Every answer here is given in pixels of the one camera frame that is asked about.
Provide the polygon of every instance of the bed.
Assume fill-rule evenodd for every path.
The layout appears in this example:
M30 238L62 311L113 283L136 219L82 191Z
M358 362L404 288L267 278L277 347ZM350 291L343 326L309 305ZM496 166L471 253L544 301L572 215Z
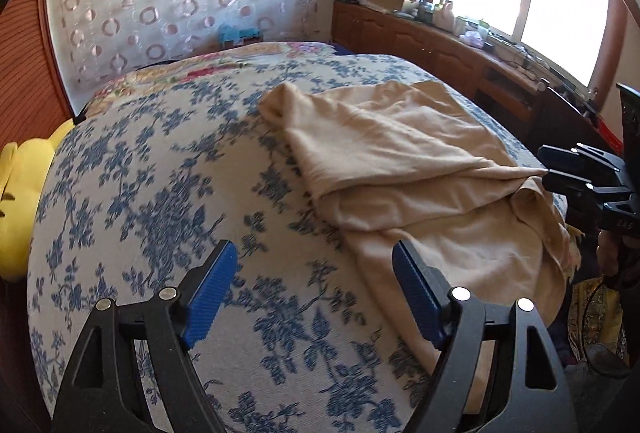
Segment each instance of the bed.
M367 293L295 161L257 116L268 89L307 92L433 76L392 56L257 44L134 72L98 92L63 141L40 201L28 274L31 350L53 412L86 315L177 285L220 239L239 270L194 367L228 431L397 432L429 378ZM464 96L520 165L524 146ZM564 200L555 198L562 212ZM170 431L148 351L152 416Z

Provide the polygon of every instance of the person's hand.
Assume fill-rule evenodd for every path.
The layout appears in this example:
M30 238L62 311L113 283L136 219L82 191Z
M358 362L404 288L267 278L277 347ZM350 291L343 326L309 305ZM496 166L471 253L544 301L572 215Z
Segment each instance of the person's hand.
M640 239L624 236L623 242L630 249L640 249ZM618 244L620 235L610 231L601 231L598 235L596 255L598 265L605 276L611 277L618 273Z

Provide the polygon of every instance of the electric cord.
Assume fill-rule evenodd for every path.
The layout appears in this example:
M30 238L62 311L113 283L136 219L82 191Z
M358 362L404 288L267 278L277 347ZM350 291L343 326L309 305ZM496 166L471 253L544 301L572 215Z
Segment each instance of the electric cord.
M595 290L591 293L589 298L587 299L587 304L584 306L584 312L582 313L582 325L580 327L580 342L582 344L582 351L584 352L584 358L587 361L587 365L593 369L595 373L597 373L601 377L607 377L608 379L626 379L629 375L630 371L627 369L622 373L609 373L607 371L603 371L600 368L596 368L596 366L591 362L589 358L589 353L587 353L587 347L584 342L584 326L587 322L587 311L589 310L589 305L591 305L591 301L593 301L593 297L597 294L598 290L604 287L604 281L601 281L599 285L595 288Z

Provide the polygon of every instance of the bedspread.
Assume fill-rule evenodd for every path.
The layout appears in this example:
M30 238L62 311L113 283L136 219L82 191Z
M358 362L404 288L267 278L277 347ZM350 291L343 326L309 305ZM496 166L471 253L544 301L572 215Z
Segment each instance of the bedspread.
M320 92L433 77L399 58L336 57L318 44L289 56L244 52L126 77L118 83L125 90L108 87L94 104L100 116L60 146L28 278L31 348L47 406L52 412L98 299L148 299L230 239L238 273L209 336L191 351L228 431L401 431L429 377L370 297L340 234L316 217L290 150L256 106L285 80ZM450 91L518 164L539 166ZM145 343L136 351L154 421L170 431Z

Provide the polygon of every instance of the stacked cloth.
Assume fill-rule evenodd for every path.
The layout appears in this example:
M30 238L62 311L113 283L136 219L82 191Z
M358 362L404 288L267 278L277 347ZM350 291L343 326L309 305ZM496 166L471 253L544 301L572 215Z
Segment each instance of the stacked cloth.
M570 236L542 187L439 82L348 86L318 95L283 83L259 111L290 145L317 213L340 228L386 317L432 372L396 281L392 247L410 239L426 264L481 300L528 297L549 325L574 271ZM483 347L467 412L484 396Z

